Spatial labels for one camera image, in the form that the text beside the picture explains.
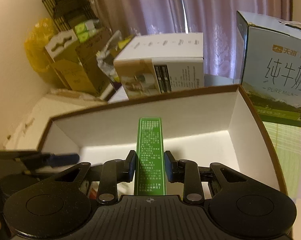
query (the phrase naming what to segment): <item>curtain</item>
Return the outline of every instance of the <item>curtain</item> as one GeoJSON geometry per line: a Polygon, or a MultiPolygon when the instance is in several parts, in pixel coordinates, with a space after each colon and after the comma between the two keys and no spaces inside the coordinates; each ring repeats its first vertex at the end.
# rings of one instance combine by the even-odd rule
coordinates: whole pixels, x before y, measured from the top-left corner
{"type": "Polygon", "coordinates": [[[181,0],[89,0],[101,23],[113,32],[158,34],[185,32],[181,0]]]}
{"type": "Polygon", "coordinates": [[[89,1],[103,25],[124,36],[184,32],[185,8],[188,31],[204,33],[205,73],[228,78],[235,75],[236,10],[291,18],[291,0],[89,1]]]}
{"type": "Polygon", "coordinates": [[[183,0],[189,32],[204,33],[205,73],[234,78],[236,10],[290,20],[291,0],[183,0]]]}

